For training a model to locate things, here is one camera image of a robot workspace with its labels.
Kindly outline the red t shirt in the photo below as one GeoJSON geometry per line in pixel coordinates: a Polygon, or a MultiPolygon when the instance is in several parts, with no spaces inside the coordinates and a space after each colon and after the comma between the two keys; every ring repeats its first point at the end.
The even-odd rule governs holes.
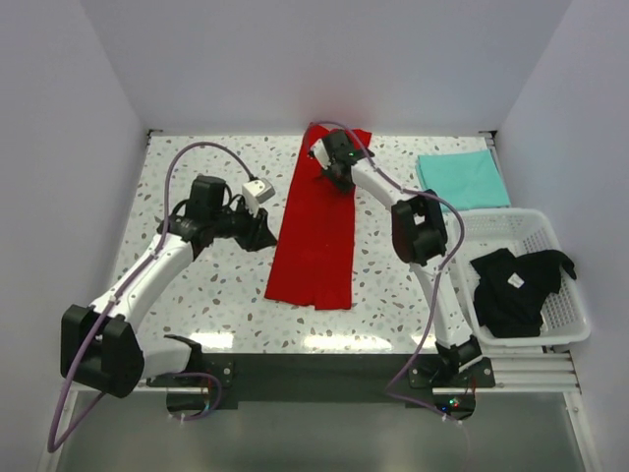
{"type": "Polygon", "coordinates": [[[303,135],[264,293],[320,311],[352,307],[355,192],[339,190],[308,156],[330,133],[314,125],[303,135]]]}

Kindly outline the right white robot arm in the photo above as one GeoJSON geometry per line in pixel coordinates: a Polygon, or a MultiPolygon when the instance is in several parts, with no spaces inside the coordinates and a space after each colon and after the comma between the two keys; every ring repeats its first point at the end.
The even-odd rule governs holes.
{"type": "Polygon", "coordinates": [[[482,359],[480,344],[466,321],[449,274],[449,266],[465,239],[465,223],[457,210],[457,240],[448,248],[442,198],[429,190],[404,188],[386,174],[374,154],[360,144],[355,133],[335,130],[308,146],[322,174],[342,191],[363,189],[388,211],[394,252],[420,282],[429,303],[427,329],[434,334],[438,360],[436,375],[458,386],[482,359]]]}

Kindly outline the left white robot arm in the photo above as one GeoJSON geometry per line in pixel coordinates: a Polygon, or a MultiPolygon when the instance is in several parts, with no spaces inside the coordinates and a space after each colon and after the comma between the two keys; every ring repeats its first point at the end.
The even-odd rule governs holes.
{"type": "Polygon", "coordinates": [[[215,240],[233,239],[247,252],[276,246],[261,206],[274,194],[262,178],[233,194],[225,180],[198,176],[132,267],[88,306],[73,305],[64,313],[62,377],[117,398],[160,376],[196,384],[206,370],[199,343],[169,334],[165,346],[150,350],[141,346],[138,330],[164,290],[215,240]]]}

